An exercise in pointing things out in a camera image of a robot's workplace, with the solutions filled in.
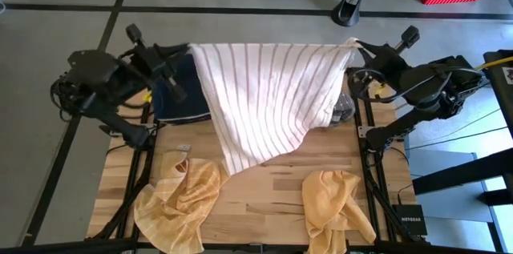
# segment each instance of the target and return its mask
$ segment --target yellow towel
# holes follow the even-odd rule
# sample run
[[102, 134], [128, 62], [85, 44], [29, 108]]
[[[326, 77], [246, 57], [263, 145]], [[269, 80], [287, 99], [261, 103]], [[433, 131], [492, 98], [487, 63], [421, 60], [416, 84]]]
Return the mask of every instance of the yellow towel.
[[182, 151], [167, 152], [154, 168], [159, 171], [135, 200], [137, 226], [162, 252], [202, 252], [200, 225], [228, 179], [225, 169], [215, 161], [187, 159]]
[[303, 181], [309, 254], [345, 253], [345, 230], [358, 230], [372, 243], [376, 233], [354, 201], [360, 178], [346, 171], [315, 171]]

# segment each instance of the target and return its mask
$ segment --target concrete floor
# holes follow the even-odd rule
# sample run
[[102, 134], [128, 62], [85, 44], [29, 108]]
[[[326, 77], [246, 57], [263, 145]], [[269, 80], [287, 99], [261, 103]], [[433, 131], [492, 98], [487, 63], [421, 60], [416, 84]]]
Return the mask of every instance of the concrete floor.
[[[112, 6], [115, 0], [4, 2]], [[327, 10], [336, 3], [337, 0], [124, 0], [125, 6], [314, 10]], [[424, 6], [418, 0], [363, 0], [362, 10], [513, 14], [513, 6], [508, 0], [479, 0], [439, 6]], [[98, 46], [108, 17], [108, 12], [44, 10], [7, 10], [0, 15], [0, 52], [3, 56], [0, 68], [3, 87], [0, 91], [4, 97], [0, 109], [9, 115], [0, 139], [0, 148], [6, 154], [4, 159], [0, 159], [0, 247], [14, 246], [22, 239], [21, 234], [34, 210], [66, 126], [50, 103], [49, 86], [68, 69], [67, 56], [73, 50]], [[510, 21], [362, 18], [356, 26], [342, 28], [328, 18], [313, 16], [121, 13], [107, 47], [109, 52], [119, 54], [131, 46], [124, 27], [133, 22], [143, 31], [148, 43], [161, 45], [178, 42], [340, 43], [352, 36], [376, 44], [395, 44], [400, 34], [409, 25], [414, 25], [419, 28], [421, 39], [403, 55], [411, 65], [462, 54], [477, 66], [483, 62], [484, 52], [511, 48], [513, 40], [513, 22]], [[467, 100], [460, 115], [447, 121], [420, 125], [410, 135], [410, 145], [422, 146], [502, 127], [503, 117], [497, 112], [453, 135], [430, 141], [433, 137], [450, 134], [496, 108], [498, 105], [492, 90], [484, 88]], [[98, 125], [91, 119], [83, 119], [80, 124], [39, 234], [39, 244], [81, 240], [86, 233], [109, 140], [98, 130]], [[506, 131], [494, 131], [426, 149], [476, 152], [482, 157], [511, 146], [513, 141]], [[482, 225], [472, 226], [475, 231], [469, 232], [464, 232], [461, 225], [469, 227], [465, 221], [429, 221], [432, 242], [468, 248], [476, 248], [478, 244], [481, 247], [477, 248], [489, 249], [489, 236], [482, 231]], [[456, 243], [451, 238], [454, 236], [443, 235], [444, 231], [464, 239]]]

